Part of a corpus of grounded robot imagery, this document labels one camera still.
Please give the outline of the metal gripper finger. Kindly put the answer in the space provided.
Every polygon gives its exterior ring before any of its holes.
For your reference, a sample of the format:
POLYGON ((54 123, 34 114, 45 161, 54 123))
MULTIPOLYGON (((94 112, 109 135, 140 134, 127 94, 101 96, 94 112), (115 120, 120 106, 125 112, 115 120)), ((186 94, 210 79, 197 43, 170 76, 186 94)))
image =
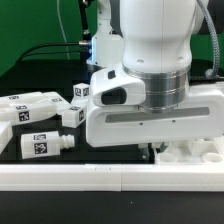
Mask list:
POLYGON ((140 150, 140 152, 142 154, 143 160, 147 164, 155 163, 155 152, 150 144, 148 144, 148 143, 139 144, 138 149, 140 150))
POLYGON ((159 147, 160 152, 164 152, 168 147, 169 147, 169 142, 163 142, 159 147))

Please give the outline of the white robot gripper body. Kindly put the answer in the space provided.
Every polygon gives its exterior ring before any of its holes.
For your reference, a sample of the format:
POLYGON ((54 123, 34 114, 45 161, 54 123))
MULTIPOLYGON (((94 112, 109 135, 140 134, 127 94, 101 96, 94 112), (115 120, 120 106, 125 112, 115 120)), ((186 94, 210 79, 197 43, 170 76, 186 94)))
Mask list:
POLYGON ((86 141, 93 147, 224 135, 224 81, 191 86, 186 69, 166 74, 121 66, 90 81, 86 141))

